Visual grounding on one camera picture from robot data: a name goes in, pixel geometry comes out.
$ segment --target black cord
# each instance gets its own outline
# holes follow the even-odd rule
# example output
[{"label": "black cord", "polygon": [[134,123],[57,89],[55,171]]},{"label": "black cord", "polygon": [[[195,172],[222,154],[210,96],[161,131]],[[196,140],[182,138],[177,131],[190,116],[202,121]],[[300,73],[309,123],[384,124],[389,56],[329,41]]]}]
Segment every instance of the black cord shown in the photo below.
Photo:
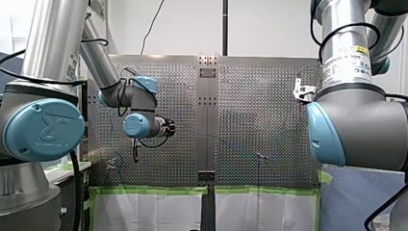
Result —
[{"label": "black cord", "polygon": [[104,38],[94,38],[94,39],[82,39],[81,42],[96,42],[96,41],[103,41],[105,42],[103,46],[108,46],[109,41]]},{"label": "black cord", "polygon": [[75,181],[75,215],[74,215],[74,224],[72,226],[73,231],[78,231],[81,221],[82,214],[82,179],[81,172],[79,170],[78,159],[74,150],[69,153],[72,161],[72,167],[74,170],[74,181]]},{"label": "black cord", "polygon": [[317,9],[318,9],[317,4],[312,6],[312,15],[310,16],[310,33],[311,33],[313,41],[318,46],[321,46],[321,43],[318,41],[318,39],[315,36],[315,30],[314,30],[314,23],[315,23],[315,16],[316,16],[316,10]]},{"label": "black cord", "polygon": [[161,143],[159,143],[159,144],[157,144],[157,145],[147,145],[146,143],[144,143],[144,142],[141,141],[141,140],[139,140],[139,142],[140,142],[140,144],[141,144],[143,147],[156,148],[156,147],[160,147],[160,146],[162,146],[163,144],[165,144],[165,143],[167,142],[167,140],[168,140],[168,137],[166,137],[163,142],[161,142]]},{"label": "black cord", "polygon": [[135,164],[138,163],[138,146],[137,146],[137,139],[133,139],[133,149],[132,149],[132,156],[133,156],[133,161]]},{"label": "black cord", "polygon": [[[125,68],[123,68],[123,70],[126,70],[127,72],[129,72],[129,73],[131,73],[131,74],[133,74],[133,75],[136,75],[136,74],[138,74],[135,70],[133,70],[133,69],[131,69],[130,67],[125,67]],[[154,101],[154,105],[155,105],[155,107],[157,107],[157,99],[156,99],[156,95],[154,94],[154,92],[152,92],[152,91],[150,91],[145,85],[143,85],[141,82],[139,82],[137,79],[129,79],[129,85],[130,85],[130,82],[132,82],[132,81],[135,81],[139,86],[141,86],[142,88],[144,88],[144,90],[146,90],[149,94],[150,94],[150,96],[152,96],[152,98],[153,98],[153,101]]]},{"label": "black cord", "polygon": [[3,59],[0,60],[0,71],[8,74],[12,77],[18,78],[18,79],[22,79],[22,80],[26,80],[26,81],[30,81],[32,83],[36,83],[36,84],[56,84],[56,85],[71,85],[71,86],[78,86],[78,85],[83,85],[85,84],[87,81],[85,80],[77,80],[77,81],[55,81],[55,80],[47,80],[47,79],[39,79],[33,76],[28,76],[28,75],[22,75],[22,74],[17,74],[14,73],[12,71],[7,70],[6,68],[4,68],[3,66],[1,66],[4,62],[15,58],[19,55],[22,55],[25,53],[25,49],[24,50],[20,50],[17,51],[15,53],[12,53],[10,55],[7,55],[6,57],[4,57]]},{"label": "black cord", "polygon": [[389,52],[385,53],[384,55],[380,56],[380,57],[376,57],[373,60],[379,60],[382,59],[384,57],[387,57],[388,55],[390,55],[391,53],[393,53],[398,47],[399,45],[402,43],[402,41],[404,40],[404,35],[405,35],[405,28],[404,26],[401,27],[401,37],[399,38],[399,41],[396,43],[395,47],[393,49],[391,49]]},{"label": "black cord", "polygon": [[342,29],[347,28],[347,27],[353,27],[353,26],[364,26],[364,27],[368,27],[370,29],[372,29],[376,35],[376,41],[374,42],[374,44],[372,44],[369,49],[372,49],[374,46],[376,46],[378,44],[378,42],[380,41],[381,38],[381,32],[380,30],[378,30],[378,28],[376,28],[374,25],[369,24],[367,22],[356,22],[356,23],[350,23],[350,24],[346,24],[344,26],[341,26],[339,28],[337,28],[336,30],[330,32],[327,37],[323,40],[323,42],[321,43],[320,49],[319,49],[319,61],[322,64],[323,62],[323,49],[325,44],[331,39],[333,38],[337,33],[339,33]]},{"label": "black cord", "polygon": [[151,32],[152,29],[153,29],[154,22],[156,21],[157,15],[159,15],[159,12],[160,12],[160,10],[162,9],[162,5],[163,5],[164,2],[165,2],[165,0],[162,0],[162,2],[160,3],[159,9],[156,11],[156,15],[154,15],[153,20],[152,20],[152,23],[150,24],[149,31],[148,31],[147,34],[144,36],[143,45],[141,46],[141,51],[140,51],[140,54],[141,54],[141,55],[143,54],[143,51],[144,51],[144,46],[145,46],[145,44],[146,44],[146,39],[147,39],[147,37],[150,35],[150,32]]},{"label": "black cord", "polygon": [[404,99],[405,101],[408,101],[408,95],[386,93],[385,96],[387,98],[399,98],[399,99]]},{"label": "black cord", "polygon": [[118,115],[119,117],[125,116],[127,110],[129,109],[129,107],[126,107],[126,108],[125,108],[125,111],[123,111],[123,113],[120,111],[120,107],[123,106],[123,105],[122,105],[122,101],[123,101],[123,98],[124,98],[124,96],[125,96],[126,87],[127,87],[127,81],[126,81],[126,79],[125,79],[125,78],[120,78],[120,81],[123,81],[123,80],[124,80],[123,86],[120,87],[120,89],[117,91],[117,96],[116,96],[116,97],[117,97],[117,101],[119,102],[119,105],[117,106],[117,115]]},{"label": "black cord", "polygon": [[390,205],[392,205],[396,200],[402,197],[408,191],[408,184],[406,184],[402,189],[400,189],[396,194],[394,194],[390,199],[388,199],[384,204],[382,204],[378,209],[376,209],[369,217],[364,221],[364,227],[367,231],[370,231],[369,225],[370,223],[381,214],[384,210],[386,210]]}]

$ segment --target pegboard wall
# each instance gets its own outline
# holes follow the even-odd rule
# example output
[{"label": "pegboard wall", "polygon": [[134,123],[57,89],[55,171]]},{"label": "pegboard wall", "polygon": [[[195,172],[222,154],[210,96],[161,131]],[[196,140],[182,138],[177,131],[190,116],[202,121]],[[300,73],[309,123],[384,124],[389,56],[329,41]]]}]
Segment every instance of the pegboard wall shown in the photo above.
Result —
[{"label": "pegboard wall", "polygon": [[[157,114],[173,119],[177,130],[159,148],[139,148],[135,164],[132,141],[122,131],[126,115],[89,105],[94,111],[89,143],[98,156],[92,185],[196,186],[204,170],[214,172],[213,184],[219,185],[317,186],[305,106],[292,94],[300,68],[315,60],[219,57],[209,65],[201,57],[114,56],[113,61],[122,77],[130,77],[121,70],[131,67],[158,81]],[[303,84],[318,80],[315,67],[302,71]]]},{"label": "pegboard wall", "polygon": [[[306,107],[293,97],[304,60],[248,60],[218,61],[217,184],[314,187],[319,166],[310,154]],[[304,84],[319,81],[312,65],[301,76]]]}]

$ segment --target white bracket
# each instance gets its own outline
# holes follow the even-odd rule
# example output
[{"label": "white bracket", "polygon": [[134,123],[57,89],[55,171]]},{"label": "white bracket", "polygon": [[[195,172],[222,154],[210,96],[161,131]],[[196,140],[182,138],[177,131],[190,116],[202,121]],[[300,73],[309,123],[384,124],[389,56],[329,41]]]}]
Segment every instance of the white bracket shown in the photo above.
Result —
[{"label": "white bracket", "polygon": [[303,103],[311,103],[316,94],[316,87],[301,86],[301,83],[302,79],[296,78],[293,91],[294,98]]}]

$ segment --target green tape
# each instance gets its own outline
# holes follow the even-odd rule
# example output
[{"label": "green tape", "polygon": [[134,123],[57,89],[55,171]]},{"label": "green tape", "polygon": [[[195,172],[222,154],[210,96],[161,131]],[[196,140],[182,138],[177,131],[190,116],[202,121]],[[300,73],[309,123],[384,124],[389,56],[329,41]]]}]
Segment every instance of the green tape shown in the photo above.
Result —
[{"label": "green tape", "polygon": [[321,193],[319,192],[316,197],[315,231],[320,230],[320,199]]},{"label": "green tape", "polygon": [[216,194],[243,194],[243,193],[268,193],[286,195],[313,196],[319,194],[319,190],[293,190],[279,187],[256,187],[256,186],[216,186]]},{"label": "green tape", "polygon": [[89,189],[89,212],[90,212],[90,230],[93,230],[93,222],[94,222],[94,215],[95,215],[95,205],[96,205],[96,193],[92,193],[92,191]]},{"label": "green tape", "polygon": [[206,187],[150,187],[150,186],[128,186],[115,187],[91,187],[91,193],[95,194],[156,194],[156,195],[201,195],[207,193]]},{"label": "green tape", "polygon": [[84,210],[87,210],[90,207],[90,201],[84,201]]},{"label": "green tape", "polygon": [[333,180],[333,176],[330,173],[322,171],[322,170],[319,171],[319,181],[322,184],[330,185],[332,180]]}]

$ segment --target ur logo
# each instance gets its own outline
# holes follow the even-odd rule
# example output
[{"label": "ur logo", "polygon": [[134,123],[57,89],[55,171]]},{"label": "ur logo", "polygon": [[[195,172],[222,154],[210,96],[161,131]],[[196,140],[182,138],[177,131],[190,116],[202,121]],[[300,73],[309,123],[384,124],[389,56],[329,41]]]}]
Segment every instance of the ur logo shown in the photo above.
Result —
[{"label": "ur logo", "polygon": [[44,143],[39,145],[67,146],[69,145],[69,125],[71,117],[64,115],[46,114],[41,117],[45,123],[45,128],[41,131],[40,139]]}]

